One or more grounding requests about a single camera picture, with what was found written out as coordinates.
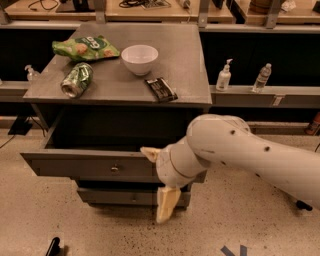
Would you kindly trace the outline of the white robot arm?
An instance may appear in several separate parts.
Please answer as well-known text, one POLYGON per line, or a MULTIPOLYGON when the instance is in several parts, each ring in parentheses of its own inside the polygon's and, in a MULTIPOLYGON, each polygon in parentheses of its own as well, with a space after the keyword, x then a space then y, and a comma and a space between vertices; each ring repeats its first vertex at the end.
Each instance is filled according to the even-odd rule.
POLYGON ((162 149, 143 147, 163 183, 157 191, 156 221, 170 219, 181 189, 215 162, 259 175, 294 198, 320 208, 320 155, 254 135, 236 116, 204 114, 186 135, 162 149))

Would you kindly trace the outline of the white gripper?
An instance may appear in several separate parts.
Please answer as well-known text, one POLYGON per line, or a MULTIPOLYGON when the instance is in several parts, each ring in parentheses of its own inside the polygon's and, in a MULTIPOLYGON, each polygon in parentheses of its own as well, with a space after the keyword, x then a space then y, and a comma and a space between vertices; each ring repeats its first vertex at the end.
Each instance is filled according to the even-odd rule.
POLYGON ((181 190, 196 177, 197 160, 194 153, 184 145, 169 145, 160 150, 154 147, 141 147, 141 153, 152 163, 165 187, 157 191, 156 222, 168 221, 176 207, 181 190))

